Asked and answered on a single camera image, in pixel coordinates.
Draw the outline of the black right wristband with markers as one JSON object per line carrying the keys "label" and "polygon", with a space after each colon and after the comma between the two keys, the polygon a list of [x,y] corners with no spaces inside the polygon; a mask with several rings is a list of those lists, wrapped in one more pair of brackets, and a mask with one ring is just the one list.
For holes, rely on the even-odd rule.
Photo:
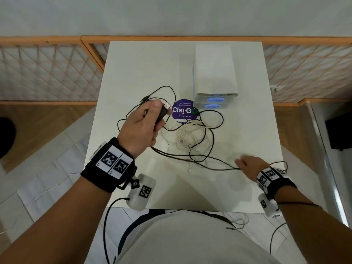
{"label": "black right wristband with markers", "polygon": [[256,183],[269,200],[275,199],[277,191],[283,186],[292,186],[297,189],[293,181],[286,176],[286,171],[279,168],[263,169],[258,173]]}

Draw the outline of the white mini drawer box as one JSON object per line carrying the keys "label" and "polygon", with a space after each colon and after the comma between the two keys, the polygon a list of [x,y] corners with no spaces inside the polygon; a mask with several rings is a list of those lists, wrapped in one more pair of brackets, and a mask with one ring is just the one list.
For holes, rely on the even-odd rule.
{"label": "white mini drawer box", "polygon": [[230,44],[197,44],[192,75],[193,99],[196,93],[238,94],[235,64]]}

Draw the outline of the round purple sticker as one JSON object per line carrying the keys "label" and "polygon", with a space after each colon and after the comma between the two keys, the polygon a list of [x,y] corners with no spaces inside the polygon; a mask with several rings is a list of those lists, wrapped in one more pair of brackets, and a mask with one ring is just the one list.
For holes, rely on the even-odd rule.
{"label": "round purple sticker", "polygon": [[176,101],[171,110],[173,119],[180,124],[196,120],[199,115],[198,110],[194,107],[193,101],[188,99]]}

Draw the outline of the wooden lattice fence panel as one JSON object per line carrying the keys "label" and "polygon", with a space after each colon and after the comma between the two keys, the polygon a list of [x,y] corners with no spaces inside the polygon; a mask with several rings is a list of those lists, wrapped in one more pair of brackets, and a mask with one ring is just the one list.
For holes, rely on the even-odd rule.
{"label": "wooden lattice fence panel", "polygon": [[259,42],[275,106],[352,99],[352,36],[81,36],[104,70],[112,41]]}
{"label": "wooden lattice fence panel", "polygon": [[81,36],[0,36],[0,104],[90,104],[102,77]]}

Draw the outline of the person's right hand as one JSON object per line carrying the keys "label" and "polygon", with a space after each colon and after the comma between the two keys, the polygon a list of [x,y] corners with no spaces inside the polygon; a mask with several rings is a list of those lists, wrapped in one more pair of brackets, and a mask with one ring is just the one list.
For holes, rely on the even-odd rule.
{"label": "person's right hand", "polygon": [[251,155],[243,155],[242,157],[249,157],[249,161],[247,162],[249,168],[248,170],[242,170],[242,172],[253,182],[257,181],[257,176],[262,170],[270,167],[269,163],[259,157]]}

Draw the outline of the person's light grey shirt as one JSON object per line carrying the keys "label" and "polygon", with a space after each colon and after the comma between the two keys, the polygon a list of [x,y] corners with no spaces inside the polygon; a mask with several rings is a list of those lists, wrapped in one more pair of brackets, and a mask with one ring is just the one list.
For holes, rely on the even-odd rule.
{"label": "person's light grey shirt", "polygon": [[180,210],[134,227],[115,264],[280,264],[231,222]]}

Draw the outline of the person's left forearm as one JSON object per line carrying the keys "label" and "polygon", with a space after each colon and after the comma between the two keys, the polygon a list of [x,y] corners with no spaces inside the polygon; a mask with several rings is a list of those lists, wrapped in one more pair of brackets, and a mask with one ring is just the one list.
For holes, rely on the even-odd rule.
{"label": "person's left forearm", "polygon": [[84,264],[111,195],[80,177],[0,255],[0,264]]}

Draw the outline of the person's left hand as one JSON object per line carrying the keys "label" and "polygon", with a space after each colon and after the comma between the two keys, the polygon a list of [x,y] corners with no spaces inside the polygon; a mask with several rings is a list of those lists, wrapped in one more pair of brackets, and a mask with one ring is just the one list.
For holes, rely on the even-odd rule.
{"label": "person's left hand", "polygon": [[165,121],[143,119],[143,104],[133,111],[124,122],[118,136],[118,143],[136,159],[148,147],[156,144],[156,137]]}

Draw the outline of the round black object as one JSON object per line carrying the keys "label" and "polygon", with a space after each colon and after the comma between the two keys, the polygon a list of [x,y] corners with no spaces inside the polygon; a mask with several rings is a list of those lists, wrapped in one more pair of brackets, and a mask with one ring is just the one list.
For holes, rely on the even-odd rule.
{"label": "round black object", "polygon": [[0,160],[11,150],[16,137],[16,128],[12,120],[0,117]]}

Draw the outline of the black box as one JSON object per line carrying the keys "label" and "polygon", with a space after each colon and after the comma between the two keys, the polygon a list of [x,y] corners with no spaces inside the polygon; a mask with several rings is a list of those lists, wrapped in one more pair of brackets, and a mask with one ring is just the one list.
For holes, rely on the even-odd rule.
{"label": "black box", "polygon": [[333,150],[352,148],[352,111],[326,120],[325,126]]}

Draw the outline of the black left wristband with markers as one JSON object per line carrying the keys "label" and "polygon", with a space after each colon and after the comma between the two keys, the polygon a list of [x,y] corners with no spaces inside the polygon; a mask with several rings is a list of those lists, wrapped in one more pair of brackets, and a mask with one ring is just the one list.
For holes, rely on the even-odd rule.
{"label": "black left wristband with markers", "polygon": [[113,193],[115,189],[125,190],[136,170],[133,156],[113,137],[99,146],[80,176],[103,191]]}

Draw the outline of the black wristband with markers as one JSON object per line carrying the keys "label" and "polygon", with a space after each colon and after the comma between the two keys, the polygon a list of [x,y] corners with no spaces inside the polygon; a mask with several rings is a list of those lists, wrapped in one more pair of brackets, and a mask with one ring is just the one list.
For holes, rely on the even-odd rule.
{"label": "black wristband with markers", "polygon": [[283,186],[292,186],[297,189],[293,181],[286,176],[286,171],[279,168],[263,169],[258,173],[256,183],[269,200],[275,199],[277,191]]}
{"label": "black wristband with markers", "polygon": [[136,170],[133,156],[113,137],[99,146],[80,176],[103,191],[113,193],[115,189],[125,190]]}

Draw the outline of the person's right forearm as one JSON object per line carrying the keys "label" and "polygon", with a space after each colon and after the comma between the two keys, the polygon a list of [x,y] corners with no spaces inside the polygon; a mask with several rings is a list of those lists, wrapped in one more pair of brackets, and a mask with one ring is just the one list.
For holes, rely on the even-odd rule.
{"label": "person's right forearm", "polygon": [[352,229],[295,187],[281,187],[275,201],[308,264],[352,264]]}

